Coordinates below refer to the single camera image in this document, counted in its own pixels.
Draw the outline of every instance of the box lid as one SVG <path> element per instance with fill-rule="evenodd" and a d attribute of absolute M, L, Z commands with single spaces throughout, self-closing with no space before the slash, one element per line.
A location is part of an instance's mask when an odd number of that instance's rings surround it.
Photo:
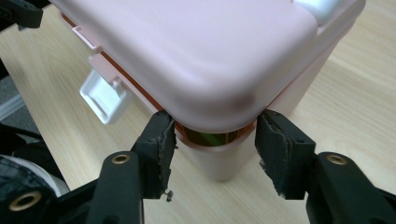
<path fill-rule="evenodd" d="M 51 2 L 200 132 L 249 124 L 323 49 L 317 19 L 290 0 Z"/>

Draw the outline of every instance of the pink plastic box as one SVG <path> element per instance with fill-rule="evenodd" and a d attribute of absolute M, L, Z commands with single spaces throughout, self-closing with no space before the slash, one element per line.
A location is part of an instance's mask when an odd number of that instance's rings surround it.
<path fill-rule="evenodd" d="M 131 98 L 177 121 L 181 148 L 209 177 L 254 154 L 255 119 L 288 115 L 364 0 L 51 0 L 92 50 L 81 95 L 103 123 Z"/>

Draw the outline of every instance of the wooden table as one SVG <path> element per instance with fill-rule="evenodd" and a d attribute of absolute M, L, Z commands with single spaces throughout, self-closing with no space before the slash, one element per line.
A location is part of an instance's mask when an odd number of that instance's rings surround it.
<path fill-rule="evenodd" d="M 149 117 L 136 103 L 103 125 L 78 93 L 90 72 L 86 47 L 45 10 L 39 30 L 0 35 L 0 57 L 67 184 L 93 179 L 103 159 L 129 150 Z M 370 0 L 290 119 L 317 152 L 352 158 L 379 188 L 396 193 L 396 2 Z M 208 180 L 180 152 L 172 163 L 174 201 L 145 201 L 147 223 L 308 223 L 304 202 L 286 202 L 254 157 L 227 182 Z"/>

